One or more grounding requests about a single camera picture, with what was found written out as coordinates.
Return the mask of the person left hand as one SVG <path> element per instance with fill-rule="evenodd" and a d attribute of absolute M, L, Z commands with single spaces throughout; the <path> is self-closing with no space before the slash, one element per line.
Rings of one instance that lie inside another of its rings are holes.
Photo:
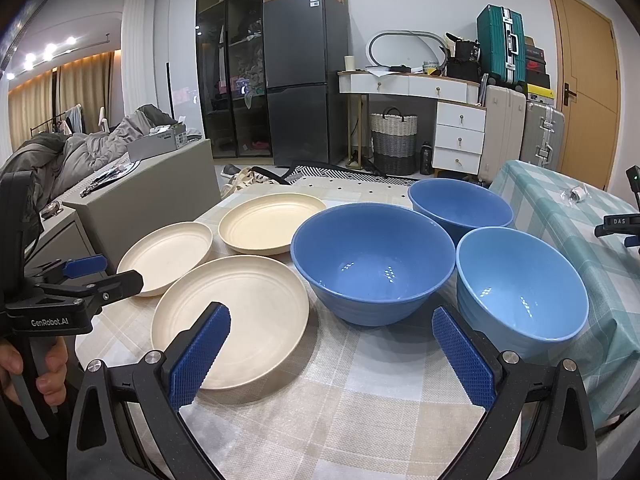
<path fill-rule="evenodd" d="M 46 371 L 36 379 L 38 391 L 50 406 L 62 404 L 66 398 L 65 378 L 68 353 L 62 337 L 46 354 Z M 0 346 L 1 390 L 12 402 L 20 404 L 12 376 L 23 373 L 23 359 L 9 341 L 2 339 Z"/>

